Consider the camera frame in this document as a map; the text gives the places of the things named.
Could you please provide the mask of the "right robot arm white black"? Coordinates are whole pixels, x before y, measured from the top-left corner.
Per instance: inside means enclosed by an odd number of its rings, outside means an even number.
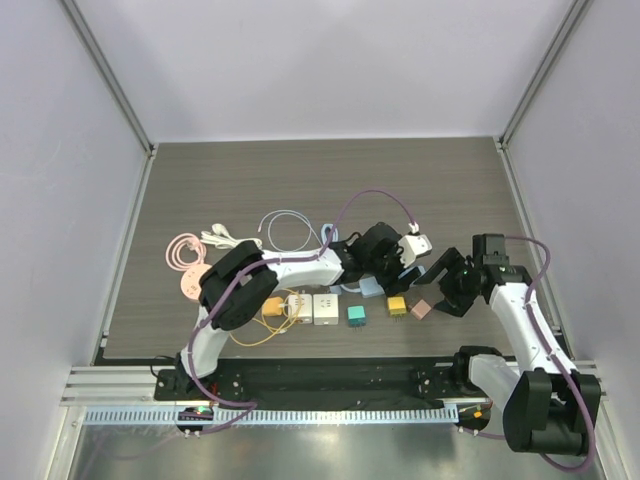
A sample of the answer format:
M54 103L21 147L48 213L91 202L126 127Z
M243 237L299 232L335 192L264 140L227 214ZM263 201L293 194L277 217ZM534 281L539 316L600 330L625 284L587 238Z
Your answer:
M450 373L452 386L466 396L482 390L493 401L512 451L540 454L545 460L565 455L591 461L600 384L580 373L557 343L537 301L540 279L511 263L507 240L502 234L476 235L471 255L451 247L417 280L438 283L443 299L435 307L452 316L464 316L483 298L500 320L517 361L512 370L494 349L463 347Z

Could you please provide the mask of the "white cube socket plain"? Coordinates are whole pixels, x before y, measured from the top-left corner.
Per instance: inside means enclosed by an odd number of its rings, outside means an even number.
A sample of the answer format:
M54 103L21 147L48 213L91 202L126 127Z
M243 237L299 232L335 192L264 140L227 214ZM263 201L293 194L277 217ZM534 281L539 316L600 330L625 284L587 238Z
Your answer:
M332 326L339 323L339 296L333 293L314 294L313 324L315 326Z

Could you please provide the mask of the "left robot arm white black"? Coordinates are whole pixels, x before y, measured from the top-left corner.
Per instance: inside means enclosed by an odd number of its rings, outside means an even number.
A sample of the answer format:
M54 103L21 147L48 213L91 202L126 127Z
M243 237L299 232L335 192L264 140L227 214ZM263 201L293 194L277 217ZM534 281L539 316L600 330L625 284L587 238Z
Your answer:
M205 397L230 333L248 323L277 290L338 286L374 278L386 296L407 291L420 274L416 261L432 244L415 224L404 235L379 222L365 233L293 253L262 250L243 241L199 280L199 316L175 366L174 390Z

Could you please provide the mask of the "pink plug adapter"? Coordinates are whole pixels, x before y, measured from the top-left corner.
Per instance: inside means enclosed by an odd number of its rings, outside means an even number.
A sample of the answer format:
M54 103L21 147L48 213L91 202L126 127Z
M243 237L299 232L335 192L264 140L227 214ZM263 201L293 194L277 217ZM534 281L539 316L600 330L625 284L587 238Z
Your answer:
M425 300L418 300L410 309L410 314L417 320L423 320L432 311L432 306Z

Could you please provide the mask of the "yellow orange plug adapter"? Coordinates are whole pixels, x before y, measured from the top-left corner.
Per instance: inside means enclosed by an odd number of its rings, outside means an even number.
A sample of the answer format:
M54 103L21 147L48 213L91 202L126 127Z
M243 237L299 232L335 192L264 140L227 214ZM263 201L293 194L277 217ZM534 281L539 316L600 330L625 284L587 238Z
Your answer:
M282 297L270 297L264 302L261 314L264 317L279 317L283 315L284 310L285 300Z

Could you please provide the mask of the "white cube socket tiger sticker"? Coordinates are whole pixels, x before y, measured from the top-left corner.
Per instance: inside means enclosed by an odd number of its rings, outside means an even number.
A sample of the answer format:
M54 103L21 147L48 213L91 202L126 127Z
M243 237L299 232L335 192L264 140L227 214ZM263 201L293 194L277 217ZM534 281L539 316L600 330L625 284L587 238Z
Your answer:
M296 324L313 322L313 297L307 293L290 293L287 297L287 313Z

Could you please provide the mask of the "light blue power strip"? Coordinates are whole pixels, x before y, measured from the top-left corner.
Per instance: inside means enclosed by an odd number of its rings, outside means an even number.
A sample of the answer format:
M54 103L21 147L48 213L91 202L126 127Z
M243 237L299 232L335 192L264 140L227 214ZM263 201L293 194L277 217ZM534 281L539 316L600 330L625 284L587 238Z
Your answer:
M426 268L422 265L411 267L399 275L399 279L402 280L406 276L410 276L413 280L408 284L406 288L399 291L399 294L405 293L410 290L415 283L415 280L426 273ZM358 281L357 287L348 287L342 285L332 285L328 287L329 292L336 295L342 293L360 294L363 298L373 298L385 295L383 287L378 283L374 277L361 278Z

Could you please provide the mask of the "teal plug adapter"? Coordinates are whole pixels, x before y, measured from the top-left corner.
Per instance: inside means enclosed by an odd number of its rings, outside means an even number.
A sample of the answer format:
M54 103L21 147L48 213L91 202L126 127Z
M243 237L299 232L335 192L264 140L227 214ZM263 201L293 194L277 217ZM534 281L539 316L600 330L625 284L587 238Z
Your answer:
M365 308L361 305L348 307L347 322L350 328L358 329L364 327L367 323Z

